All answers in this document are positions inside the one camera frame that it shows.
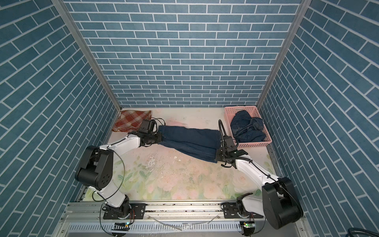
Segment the red plaid skirt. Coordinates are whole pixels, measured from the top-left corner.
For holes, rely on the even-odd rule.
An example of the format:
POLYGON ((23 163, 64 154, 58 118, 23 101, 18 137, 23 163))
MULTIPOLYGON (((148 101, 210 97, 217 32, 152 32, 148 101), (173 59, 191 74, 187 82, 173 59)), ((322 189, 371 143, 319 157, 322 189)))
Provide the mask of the red plaid skirt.
POLYGON ((120 116, 117 118, 112 131, 113 132, 132 132, 137 131, 141 126, 143 120, 150 120, 152 118, 152 111, 137 111, 125 110, 121 111, 120 116))

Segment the blue denim skirt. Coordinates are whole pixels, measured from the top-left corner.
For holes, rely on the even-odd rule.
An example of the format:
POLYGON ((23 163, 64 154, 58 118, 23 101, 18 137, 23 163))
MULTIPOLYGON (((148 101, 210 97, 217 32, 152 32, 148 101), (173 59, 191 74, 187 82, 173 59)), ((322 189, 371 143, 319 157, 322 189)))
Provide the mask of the blue denim skirt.
POLYGON ((160 126, 160 145, 175 149, 193 158, 216 163, 216 152, 220 148, 221 133, 212 129, 160 126))

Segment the pink plastic basket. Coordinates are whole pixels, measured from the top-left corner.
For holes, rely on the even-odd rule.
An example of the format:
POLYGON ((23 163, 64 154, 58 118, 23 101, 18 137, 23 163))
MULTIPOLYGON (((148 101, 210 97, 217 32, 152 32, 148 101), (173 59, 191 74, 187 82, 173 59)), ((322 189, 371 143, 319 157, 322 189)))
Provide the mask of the pink plastic basket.
MULTIPOLYGON (((227 129, 228 134, 234 138, 231 129, 232 119, 235 117, 237 112, 247 111, 248 114, 253 118, 262 118, 260 112, 258 111, 256 106, 231 106, 225 107, 225 120, 228 123, 227 129)), ((239 142, 239 148, 247 148, 247 147, 266 147, 270 143, 272 143, 271 136, 264 124, 263 133, 266 135, 266 138, 262 142, 239 142)))

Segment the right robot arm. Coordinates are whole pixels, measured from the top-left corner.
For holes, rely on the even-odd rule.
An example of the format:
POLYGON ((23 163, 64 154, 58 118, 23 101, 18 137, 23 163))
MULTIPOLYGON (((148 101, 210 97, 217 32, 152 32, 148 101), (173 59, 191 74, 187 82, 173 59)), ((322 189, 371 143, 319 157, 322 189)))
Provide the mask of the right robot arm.
POLYGON ((278 177, 253 161, 244 150, 236 146, 222 147, 217 150, 216 160, 223 162, 222 167, 235 168, 261 188, 261 196, 244 194, 237 198, 234 210, 242 218, 254 214, 264 217, 276 230, 297 222, 304 215, 292 181, 278 177))

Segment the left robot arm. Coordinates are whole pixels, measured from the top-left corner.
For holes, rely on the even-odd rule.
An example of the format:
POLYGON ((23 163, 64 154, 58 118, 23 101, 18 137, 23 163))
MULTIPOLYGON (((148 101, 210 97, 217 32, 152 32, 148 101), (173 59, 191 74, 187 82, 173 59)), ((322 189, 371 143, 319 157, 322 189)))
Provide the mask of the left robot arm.
POLYGON ((131 132, 112 144, 88 146, 78 164, 75 179, 90 187, 106 204, 106 211, 116 219, 130 216, 129 198, 120 191, 121 185, 113 181, 114 155, 120 157, 131 150, 162 141, 161 132, 131 132))

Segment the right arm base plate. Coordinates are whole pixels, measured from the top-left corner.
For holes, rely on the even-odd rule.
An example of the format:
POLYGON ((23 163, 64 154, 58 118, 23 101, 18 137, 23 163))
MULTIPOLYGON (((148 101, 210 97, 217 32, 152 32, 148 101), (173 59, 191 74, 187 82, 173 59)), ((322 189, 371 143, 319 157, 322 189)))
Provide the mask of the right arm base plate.
POLYGON ((225 219, 255 219, 255 218, 264 218, 262 215, 259 215, 254 212, 248 212, 243 207, 242 203, 237 202, 222 202, 220 208, 224 214, 225 219))

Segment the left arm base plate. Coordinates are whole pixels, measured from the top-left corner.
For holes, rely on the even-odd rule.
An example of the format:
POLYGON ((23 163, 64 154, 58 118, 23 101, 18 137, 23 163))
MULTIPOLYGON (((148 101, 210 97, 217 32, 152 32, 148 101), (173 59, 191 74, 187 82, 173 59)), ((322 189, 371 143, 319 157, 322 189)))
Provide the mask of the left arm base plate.
POLYGON ((120 207, 105 205, 102 207, 105 220, 138 220, 143 219, 146 210, 145 203, 123 203, 120 207))

